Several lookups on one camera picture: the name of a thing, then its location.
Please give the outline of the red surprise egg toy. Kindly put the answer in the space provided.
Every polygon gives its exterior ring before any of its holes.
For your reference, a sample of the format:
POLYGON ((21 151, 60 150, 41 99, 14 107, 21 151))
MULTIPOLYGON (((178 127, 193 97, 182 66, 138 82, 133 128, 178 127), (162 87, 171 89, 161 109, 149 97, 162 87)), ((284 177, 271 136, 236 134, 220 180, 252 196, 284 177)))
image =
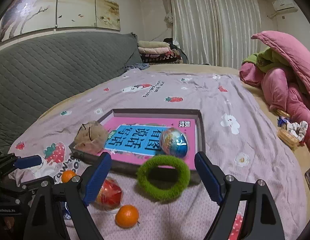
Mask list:
POLYGON ((116 209, 120 206, 123 197, 123 191, 118 182, 107 177, 95 199, 95 202, 106 209, 116 209))

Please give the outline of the beige organza drawstring pouch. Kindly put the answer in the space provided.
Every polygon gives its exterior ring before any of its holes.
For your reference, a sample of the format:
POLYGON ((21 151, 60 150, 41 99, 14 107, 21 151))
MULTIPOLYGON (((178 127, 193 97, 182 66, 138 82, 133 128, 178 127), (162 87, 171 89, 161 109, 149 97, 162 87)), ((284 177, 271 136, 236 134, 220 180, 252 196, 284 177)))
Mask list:
POLYGON ((108 131, 97 121, 82 124, 74 138, 76 150, 97 155, 104 149, 108 139, 108 131))

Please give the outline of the blue surprise egg toy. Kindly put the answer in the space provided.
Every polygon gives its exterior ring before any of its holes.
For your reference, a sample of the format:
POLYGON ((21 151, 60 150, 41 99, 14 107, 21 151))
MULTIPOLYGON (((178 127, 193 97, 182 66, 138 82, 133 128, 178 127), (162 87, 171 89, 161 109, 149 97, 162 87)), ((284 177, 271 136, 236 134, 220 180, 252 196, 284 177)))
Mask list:
POLYGON ((162 151, 177 158, 185 158, 188 142, 184 133, 176 128, 168 128, 160 134, 159 145, 162 151))

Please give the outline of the blue snack packet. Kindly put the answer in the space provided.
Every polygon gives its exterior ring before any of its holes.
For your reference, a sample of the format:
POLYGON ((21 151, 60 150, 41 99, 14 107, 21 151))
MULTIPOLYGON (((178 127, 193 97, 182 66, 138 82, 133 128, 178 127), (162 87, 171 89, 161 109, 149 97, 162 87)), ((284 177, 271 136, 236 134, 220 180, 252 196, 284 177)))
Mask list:
POLYGON ((61 207, 63 218, 65 220, 71 220, 72 219, 71 213, 69 211, 67 202, 60 202, 60 207, 61 207))

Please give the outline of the small orange mandarin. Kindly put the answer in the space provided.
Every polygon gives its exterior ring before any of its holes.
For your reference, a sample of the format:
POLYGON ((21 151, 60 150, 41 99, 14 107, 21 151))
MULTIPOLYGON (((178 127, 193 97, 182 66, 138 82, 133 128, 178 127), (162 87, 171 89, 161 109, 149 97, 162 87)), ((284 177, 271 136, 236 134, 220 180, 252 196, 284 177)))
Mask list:
POLYGON ((75 177, 77 174, 72 171, 72 170, 66 170, 62 173, 62 176, 61 176, 61 181, 63 183, 67 183, 69 182, 73 177, 75 177))

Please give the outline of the pink and blue book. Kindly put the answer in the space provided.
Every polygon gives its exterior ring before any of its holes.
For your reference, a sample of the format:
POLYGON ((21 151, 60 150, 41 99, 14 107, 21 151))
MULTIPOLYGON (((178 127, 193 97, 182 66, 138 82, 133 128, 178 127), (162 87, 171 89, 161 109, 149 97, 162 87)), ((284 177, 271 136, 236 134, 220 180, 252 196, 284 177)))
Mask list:
POLYGON ((195 169, 194 156, 197 132, 194 118, 135 118, 111 115, 100 122, 109 132, 105 151, 115 161, 142 165, 157 154, 163 154, 159 145, 162 131, 173 127, 185 134, 188 152, 183 160, 190 170, 195 169))

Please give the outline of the grey shallow cardboard tray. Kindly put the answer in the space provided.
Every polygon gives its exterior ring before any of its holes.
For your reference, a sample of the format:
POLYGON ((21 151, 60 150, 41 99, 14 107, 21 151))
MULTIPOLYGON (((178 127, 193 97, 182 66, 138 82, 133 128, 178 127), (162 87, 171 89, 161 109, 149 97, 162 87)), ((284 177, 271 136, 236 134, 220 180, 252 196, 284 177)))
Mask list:
POLYGON ((195 154, 205 151, 202 114, 197 109, 112 109, 98 118, 109 132, 103 151, 112 158, 111 170, 134 176, 139 166, 158 154, 160 134, 169 128, 182 132, 188 143, 183 158, 190 170, 190 181, 200 183, 195 169, 195 154))

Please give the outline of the pink strawberry bear blanket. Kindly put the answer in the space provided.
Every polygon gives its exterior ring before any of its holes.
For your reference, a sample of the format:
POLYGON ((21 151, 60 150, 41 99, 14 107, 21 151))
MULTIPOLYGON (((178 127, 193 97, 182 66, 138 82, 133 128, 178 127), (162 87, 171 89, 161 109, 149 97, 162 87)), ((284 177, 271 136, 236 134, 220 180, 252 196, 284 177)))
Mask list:
MULTIPOLYGON (((296 239, 306 225, 307 198, 298 161, 276 134, 252 94, 234 75, 151 73, 131 70, 83 93, 40 118, 11 146, 20 156, 38 154, 42 164, 16 170, 17 183, 50 175, 60 182, 72 168, 86 165, 70 158, 69 144, 80 126, 112 109, 197 109, 204 125, 205 152, 213 164, 241 181, 267 183, 286 239, 296 239)), ((133 177, 112 173, 124 191, 124 204, 140 212, 139 225, 116 226, 114 213, 90 205, 104 239, 203 239, 218 210, 203 185, 188 187, 173 202, 152 200, 133 177)))

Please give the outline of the grey quilted headboard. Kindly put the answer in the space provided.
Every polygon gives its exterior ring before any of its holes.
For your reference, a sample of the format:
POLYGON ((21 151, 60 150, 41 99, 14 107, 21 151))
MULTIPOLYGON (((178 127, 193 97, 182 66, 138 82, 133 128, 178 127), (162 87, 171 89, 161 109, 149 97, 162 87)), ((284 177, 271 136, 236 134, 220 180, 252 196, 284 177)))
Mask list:
POLYGON ((57 103, 141 63, 133 33, 70 32, 0 50, 0 152, 57 103))

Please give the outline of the pink quilted duvet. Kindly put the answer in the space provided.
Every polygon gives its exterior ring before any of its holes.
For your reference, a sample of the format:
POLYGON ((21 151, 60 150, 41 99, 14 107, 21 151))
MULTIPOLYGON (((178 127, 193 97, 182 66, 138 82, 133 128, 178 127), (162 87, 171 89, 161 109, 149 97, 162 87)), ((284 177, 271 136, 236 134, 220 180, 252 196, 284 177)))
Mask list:
POLYGON ((266 73, 253 63, 242 64, 240 80, 263 91, 271 111, 288 113, 293 122, 308 123, 304 142, 310 151, 310 52, 294 36, 279 31, 262 31, 252 35, 283 56, 290 67, 275 67, 266 73))

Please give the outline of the stack of folded blankets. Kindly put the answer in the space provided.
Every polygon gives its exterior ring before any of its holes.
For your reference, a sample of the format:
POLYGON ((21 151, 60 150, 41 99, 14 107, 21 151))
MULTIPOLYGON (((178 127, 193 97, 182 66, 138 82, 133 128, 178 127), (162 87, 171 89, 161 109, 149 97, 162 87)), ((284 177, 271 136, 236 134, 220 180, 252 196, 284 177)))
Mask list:
POLYGON ((173 44, 172 38, 164 41, 138 41, 138 51, 143 63, 148 64, 182 64, 188 63, 188 57, 173 44))

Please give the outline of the green garment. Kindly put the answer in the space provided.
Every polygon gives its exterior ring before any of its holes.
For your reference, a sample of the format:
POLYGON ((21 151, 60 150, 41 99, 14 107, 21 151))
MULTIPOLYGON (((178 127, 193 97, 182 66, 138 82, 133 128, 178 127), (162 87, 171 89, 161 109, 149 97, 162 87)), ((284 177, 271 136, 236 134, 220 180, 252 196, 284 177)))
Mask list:
POLYGON ((242 64, 244 63, 253 63, 263 73, 266 73, 275 67, 290 67, 288 61, 271 48, 267 48, 259 53, 251 54, 242 61, 242 64))

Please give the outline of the white striped curtain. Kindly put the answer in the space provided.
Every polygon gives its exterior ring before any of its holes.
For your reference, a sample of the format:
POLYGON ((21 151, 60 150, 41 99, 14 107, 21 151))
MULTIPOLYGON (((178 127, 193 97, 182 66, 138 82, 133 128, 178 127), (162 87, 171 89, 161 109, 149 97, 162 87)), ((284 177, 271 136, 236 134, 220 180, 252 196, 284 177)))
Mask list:
POLYGON ((261 49, 251 36, 261 31, 258 0, 164 0, 173 44, 188 63, 239 69, 261 49))

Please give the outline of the white air conditioner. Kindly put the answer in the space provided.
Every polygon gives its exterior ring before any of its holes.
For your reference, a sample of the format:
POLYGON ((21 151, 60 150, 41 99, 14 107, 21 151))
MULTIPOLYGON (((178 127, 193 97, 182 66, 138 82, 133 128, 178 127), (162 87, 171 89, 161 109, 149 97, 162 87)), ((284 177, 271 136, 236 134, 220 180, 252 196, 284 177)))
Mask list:
POLYGON ((298 6, 294 0, 275 0, 272 2, 272 6, 275 12, 267 16, 270 19, 273 19, 277 15, 298 11, 298 6))

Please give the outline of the floral wall painting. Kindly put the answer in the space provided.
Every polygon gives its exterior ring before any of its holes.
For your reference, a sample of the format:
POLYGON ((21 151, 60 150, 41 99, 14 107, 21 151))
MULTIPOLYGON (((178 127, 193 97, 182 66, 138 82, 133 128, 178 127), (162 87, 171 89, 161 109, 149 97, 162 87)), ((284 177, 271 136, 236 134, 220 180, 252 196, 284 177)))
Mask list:
POLYGON ((116 0, 14 0, 4 13, 0 42, 53 28, 120 30, 116 0))

